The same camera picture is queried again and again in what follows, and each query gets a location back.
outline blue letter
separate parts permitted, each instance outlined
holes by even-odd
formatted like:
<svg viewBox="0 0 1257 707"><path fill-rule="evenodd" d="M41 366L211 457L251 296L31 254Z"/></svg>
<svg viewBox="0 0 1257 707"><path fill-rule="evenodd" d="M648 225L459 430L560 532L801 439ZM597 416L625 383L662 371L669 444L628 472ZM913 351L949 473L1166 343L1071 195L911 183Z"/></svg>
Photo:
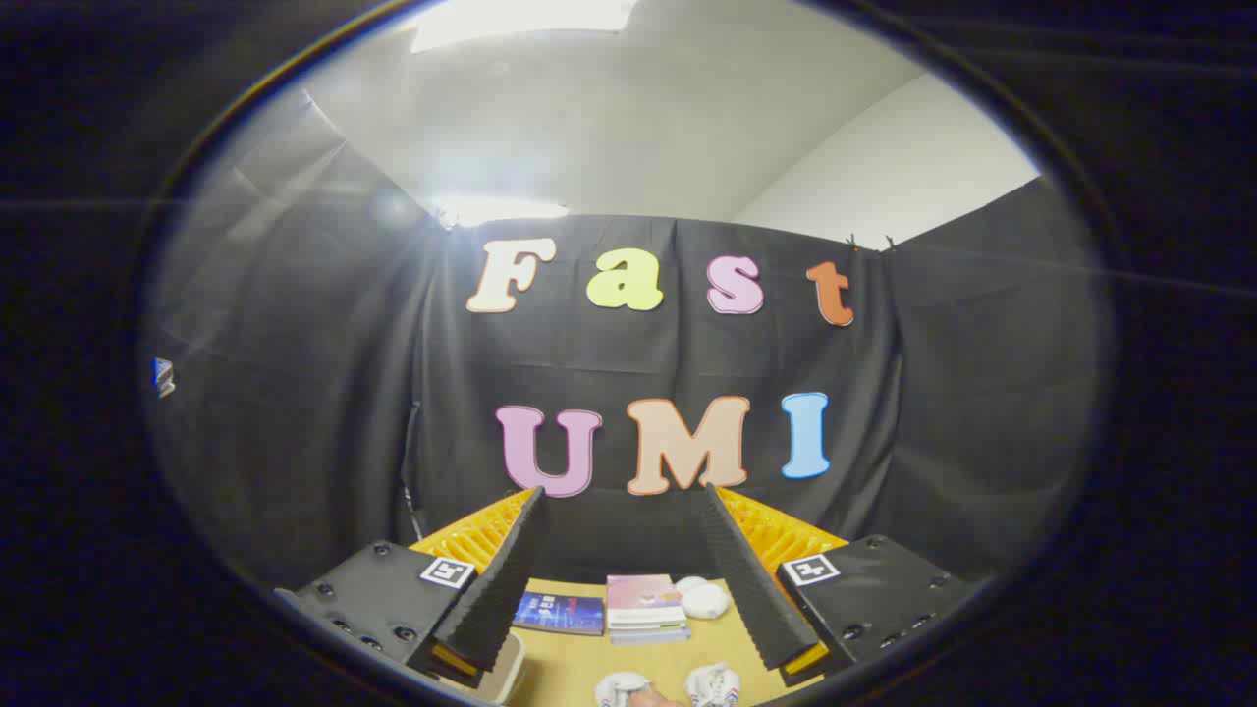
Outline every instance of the blue letter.
<svg viewBox="0 0 1257 707"><path fill-rule="evenodd" d="M821 414L830 398L823 392L798 392L782 399L782 410L789 414L789 462L782 467L788 479L806 479L823 474L830 460L821 449L825 435Z"/></svg>

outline stack of books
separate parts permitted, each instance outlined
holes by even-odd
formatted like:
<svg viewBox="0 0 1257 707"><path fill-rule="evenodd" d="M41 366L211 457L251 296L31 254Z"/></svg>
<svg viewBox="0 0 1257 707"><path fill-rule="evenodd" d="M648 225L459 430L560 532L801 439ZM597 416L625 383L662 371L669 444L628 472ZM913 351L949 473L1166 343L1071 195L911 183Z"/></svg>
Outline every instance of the stack of books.
<svg viewBox="0 0 1257 707"><path fill-rule="evenodd" d="M615 645L689 640L681 593L667 575L608 575L607 633Z"/></svg>

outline ceiling light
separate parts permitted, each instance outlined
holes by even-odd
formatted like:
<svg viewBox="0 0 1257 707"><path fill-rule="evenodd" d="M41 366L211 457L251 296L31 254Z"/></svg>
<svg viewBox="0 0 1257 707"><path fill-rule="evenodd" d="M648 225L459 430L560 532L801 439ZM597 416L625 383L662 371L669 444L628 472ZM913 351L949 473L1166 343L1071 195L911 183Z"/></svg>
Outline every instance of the ceiling light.
<svg viewBox="0 0 1257 707"><path fill-rule="evenodd" d="M446 229L505 219L558 219L568 214L567 206L559 204L478 196L442 196L435 200L434 210Z"/></svg>
<svg viewBox="0 0 1257 707"><path fill-rule="evenodd" d="M406 23L414 53L479 36L582 29L620 31L637 0L446 0Z"/></svg>

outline white ball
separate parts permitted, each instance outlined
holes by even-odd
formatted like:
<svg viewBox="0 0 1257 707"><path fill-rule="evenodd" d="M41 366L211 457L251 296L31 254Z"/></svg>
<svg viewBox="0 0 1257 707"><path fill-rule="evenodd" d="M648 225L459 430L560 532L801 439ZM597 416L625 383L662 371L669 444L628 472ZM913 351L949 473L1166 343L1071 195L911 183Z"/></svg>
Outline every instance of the white ball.
<svg viewBox="0 0 1257 707"><path fill-rule="evenodd" d="M694 619L714 619L729 610L729 595L718 585L706 582L681 595L685 615Z"/></svg>
<svg viewBox="0 0 1257 707"><path fill-rule="evenodd" d="M675 586L676 586L676 591L680 591L681 596L685 596L685 594L689 590L694 589L695 586L701 586L701 585L704 585L706 582L708 581L705 579L703 579L703 577L685 577L684 580L676 582Z"/></svg>

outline foam letter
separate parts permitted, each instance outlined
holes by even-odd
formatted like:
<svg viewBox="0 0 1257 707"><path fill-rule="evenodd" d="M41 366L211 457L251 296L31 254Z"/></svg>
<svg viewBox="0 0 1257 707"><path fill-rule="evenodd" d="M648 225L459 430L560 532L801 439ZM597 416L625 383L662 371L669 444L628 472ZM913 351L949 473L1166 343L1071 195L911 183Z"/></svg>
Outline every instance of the foam letter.
<svg viewBox="0 0 1257 707"><path fill-rule="evenodd" d="M821 263L807 270L807 279L816 283L816 301L821 306L821 316L833 326L845 327L856 318L856 313L842 306L842 291L847 288L847 276L838 274L833 263Z"/></svg>
<svg viewBox="0 0 1257 707"><path fill-rule="evenodd" d="M593 478L593 430L602 416L588 410L563 410L554 420L567 430L567 473L556 477L537 468L537 428L546 415L535 408L505 405L498 408L502 423L507 474L520 488L546 487L546 496L563 498L588 488Z"/></svg>
<svg viewBox="0 0 1257 707"><path fill-rule="evenodd" d="M690 435L671 400L630 404L628 416L637 420L637 476L628 482L628 493L652 496L667 491L665 460L681 488L694 483L704 462L706 470L699 477L700 486L737 486L747 481L747 469L742 468L742 421L748 410L750 401L745 398L716 398L708 405L699 430Z"/></svg>
<svg viewBox="0 0 1257 707"><path fill-rule="evenodd" d="M659 289L659 259L650 253L639 248L610 250L598 255L595 265L602 272L590 278L585 292L598 307L627 304L630 309L645 312L664 301Z"/></svg>
<svg viewBox="0 0 1257 707"><path fill-rule="evenodd" d="M782 399L782 410L789 414L789 462L782 467L788 479L818 477L830 469L825 458L825 433L821 419L830 398L823 392L799 392Z"/></svg>
<svg viewBox="0 0 1257 707"><path fill-rule="evenodd" d="M554 259L557 248L553 238L532 240L490 240L484 244L489 259L480 274L480 286L468 299L468 309L473 312L509 312L515 308L515 298L510 296L510 282L515 282L519 292L533 286L537 276L537 259L549 263ZM518 263L515 258L524 255Z"/></svg>
<svg viewBox="0 0 1257 707"><path fill-rule="evenodd" d="M750 258L722 255L708 264L708 302L722 315L750 315L764 306L764 291L755 278L759 268Z"/></svg>

